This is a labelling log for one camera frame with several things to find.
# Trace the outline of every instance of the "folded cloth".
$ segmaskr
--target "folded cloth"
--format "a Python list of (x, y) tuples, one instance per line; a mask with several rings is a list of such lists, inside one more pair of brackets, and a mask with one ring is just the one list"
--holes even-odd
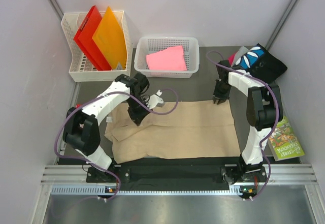
[(150, 70), (187, 71), (182, 46), (169, 47), (149, 54), (146, 59)]
[[(172, 109), (166, 103), (156, 112)], [(179, 102), (171, 114), (150, 113), (136, 126), (120, 104), (111, 113), (105, 136), (113, 142), (117, 163), (156, 156), (160, 158), (197, 158), (239, 156), (240, 150), (229, 103), (212, 101)]]

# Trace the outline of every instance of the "beige cloth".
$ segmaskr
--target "beige cloth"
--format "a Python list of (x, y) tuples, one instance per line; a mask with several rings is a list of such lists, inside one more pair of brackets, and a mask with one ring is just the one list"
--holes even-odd
[[(156, 112), (167, 112), (174, 102)], [(118, 105), (111, 113), (105, 136), (113, 142), (117, 163), (145, 156), (160, 158), (197, 158), (239, 156), (234, 120), (229, 102), (179, 102), (168, 115), (147, 115), (136, 126), (127, 112), (128, 104)]]

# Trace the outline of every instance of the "plastic bin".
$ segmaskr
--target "plastic bin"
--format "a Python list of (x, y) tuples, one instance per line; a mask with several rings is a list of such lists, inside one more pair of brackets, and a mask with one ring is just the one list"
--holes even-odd
[(128, 26), (124, 11), (113, 12), (119, 25), (123, 29), (124, 39), (126, 44), (126, 68), (125, 70), (112, 70), (112, 71), (97, 71), (91, 64), (84, 53), (80, 50), (78, 45), (73, 40), (79, 26), (86, 17), (87, 13), (65, 13), (61, 22), (63, 32), (66, 36), (68, 45), (72, 54), (72, 62), (69, 69), (69, 74), (75, 82), (86, 81), (113, 81), (121, 74), (130, 75), (131, 62), (132, 62), (132, 43), (128, 33)]
[[(187, 71), (150, 70), (146, 55), (165, 50), (173, 46), (183, 46)], [(191, 37), (142, 37), (140, 38), (134, 68), (147, 77), (189, 78), (199, 70), (200, 54), (198, 40)]]

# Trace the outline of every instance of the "clothing tag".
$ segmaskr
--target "clothing tag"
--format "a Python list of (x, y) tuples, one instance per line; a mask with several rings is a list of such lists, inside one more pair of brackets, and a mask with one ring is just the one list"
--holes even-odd
[(113, 118), (111, 116), (106, 117), (106, 122), (113, 122)]
[(124, 70), (124, 69), (123, 69), (122, 65), (120, 63), (118, 63), (114, 70)]

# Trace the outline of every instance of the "folder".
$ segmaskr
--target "folder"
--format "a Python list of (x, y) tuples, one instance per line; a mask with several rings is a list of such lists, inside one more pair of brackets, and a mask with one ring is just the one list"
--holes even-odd
[(92, 36), (101, 20), (101, 14), (97, 7), (93, 6), (80, 25), (74, 37), (74, 41), (98, 71), (107, 71), (112, 70), (112, 68), (92, 40)]
[(112, 69), (125, 69), (126, 45), (123, 30), (109, 7), (92, 39)]

